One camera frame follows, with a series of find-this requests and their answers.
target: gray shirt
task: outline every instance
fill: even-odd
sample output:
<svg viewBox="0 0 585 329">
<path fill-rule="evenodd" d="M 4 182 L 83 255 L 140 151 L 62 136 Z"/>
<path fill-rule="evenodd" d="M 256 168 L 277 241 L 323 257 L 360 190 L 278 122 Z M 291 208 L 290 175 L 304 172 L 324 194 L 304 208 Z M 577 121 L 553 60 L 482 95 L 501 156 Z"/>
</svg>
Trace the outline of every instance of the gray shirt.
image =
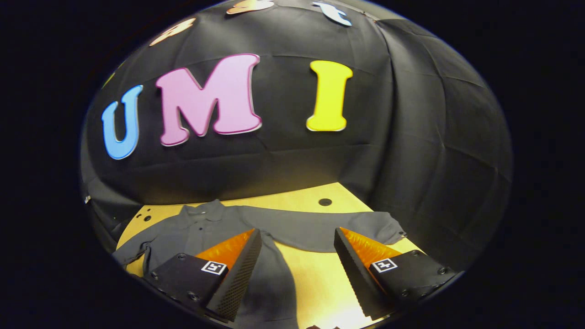
<svg viewBox="0 0 585 329">
<path fill-rule="evenodd" d="M 148 273 L 183 252 L 196 255 L 237 234 L 258 229 L 262 250 L 238 309 L 238 329 L 298 329 L 293 275 L 274 241 L 312 252 L 335 252 L 336 227 L 344 227 L 383 244 L 402 236 L 389 213 L 304 213 L 248 206 L 225 207 L 219 200 L 197 207 L 183 206 L 178 215 L 136 234 L 112 255 L 127 265 L 144 254 Z"/>
</svg>

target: blue letter u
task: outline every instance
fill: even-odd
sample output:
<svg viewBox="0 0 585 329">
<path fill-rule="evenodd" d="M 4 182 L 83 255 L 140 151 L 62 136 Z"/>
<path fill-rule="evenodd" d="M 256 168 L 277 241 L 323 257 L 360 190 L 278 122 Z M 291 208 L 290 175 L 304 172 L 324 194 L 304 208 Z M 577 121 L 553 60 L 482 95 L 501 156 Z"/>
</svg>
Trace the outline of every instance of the blue letter u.
<svg viewBox="0 0 585 329">
<path fill-rule="evenodd" d="M 134 152 L 138 144 L 138 95 L 142 91 L 142 85 L 137 85 L 122 96 L 124 103 L 124 116 L 126 119 L 126 136 L 122 141 L 116 138 L 113 113 L 118 107 L 118 102 L 111 103 L 102 114 L 104 123 L 104 142 L 106 151 L 111 158 L 120 160 Z"/>
</svg>

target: shirt collar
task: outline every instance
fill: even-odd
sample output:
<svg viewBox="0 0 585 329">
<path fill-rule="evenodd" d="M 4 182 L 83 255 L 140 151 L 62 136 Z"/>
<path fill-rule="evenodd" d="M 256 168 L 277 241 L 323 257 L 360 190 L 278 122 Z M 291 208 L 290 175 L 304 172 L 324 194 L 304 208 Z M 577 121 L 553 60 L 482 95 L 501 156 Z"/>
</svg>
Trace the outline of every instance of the shirt collar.
<svg viewBox="0 0 585 329">
<path fill-rule="evenodd" d="M 218 199 L 214 201 L 192 207 L 190 205 L 184 205 L 181 209 L 181 214 L 187 216 L 201 216 L 208 221 L 217 222 L 222 219 L 223 210 L 225 206 L 219 202 Z"/>
</svg>

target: yellow table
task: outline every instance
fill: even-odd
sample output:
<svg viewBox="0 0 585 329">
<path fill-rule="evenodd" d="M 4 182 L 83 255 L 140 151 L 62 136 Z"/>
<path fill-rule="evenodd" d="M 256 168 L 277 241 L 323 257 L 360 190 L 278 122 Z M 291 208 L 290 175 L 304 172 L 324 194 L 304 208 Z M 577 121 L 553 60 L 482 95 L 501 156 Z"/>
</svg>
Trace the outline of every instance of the yellow table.
<svg viewBox="0 0 585 329">
<path fill-rule="evenodd" d="M 324 207 L 318 202 L 322 198 L 328 198 L 333 202 Z M 221 201 L 221 203 L 226 206 L 249 205 L 309 213 L 372 211 L 339 183 L 269 196 Z M 145 205 L 122 233 L 118 248 L 138 232 L 165 218 L 177 215 L 182 206 L 182 204 Z M 145 216 L 151 216 L 151 219 L 145 222 Z M 336 253 L 308 252 L 276 241 L 275 243 L 294 278 L 297 292 L 297 321 L 300 329 L 306 329 L 312 325 L 321 329 L 333 329 L 336 326 L 340 329 L 358 329 L 382 320 L 372 321 L 363 315 Z M 406 238 L 389 246 L 402 253 L 420 250 Z M 129 264 L 126 270 L 142 276 L 142 262 L 143 257 L 140 257 Z"/>
</svg>

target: pink letter m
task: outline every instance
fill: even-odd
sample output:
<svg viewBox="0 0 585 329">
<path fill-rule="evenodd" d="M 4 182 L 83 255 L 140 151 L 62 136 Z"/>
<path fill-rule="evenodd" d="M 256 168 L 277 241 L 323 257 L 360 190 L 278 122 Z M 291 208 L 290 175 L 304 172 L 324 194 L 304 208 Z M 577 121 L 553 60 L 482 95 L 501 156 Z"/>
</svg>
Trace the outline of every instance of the pink letter m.
<svg viewBox="0 0 585 329">
<path fill-rule="evenodd" d="M 252 104 L 252 69 L 260 62 L 255 54 L 238 54 L 222 59 L 207 79 L 205 88 L 186 68 L 161 76 L 157 87 L 163 99 L 164 133 L 160 142 L 174 146 L 189 139 L 189 130 L 181 126 L 179 111 L 197 136 L 205 136 L 209 120 L 218 104 L 214 130 L 222 135 L 251 132 L 262 126 Z"/>
</svg>

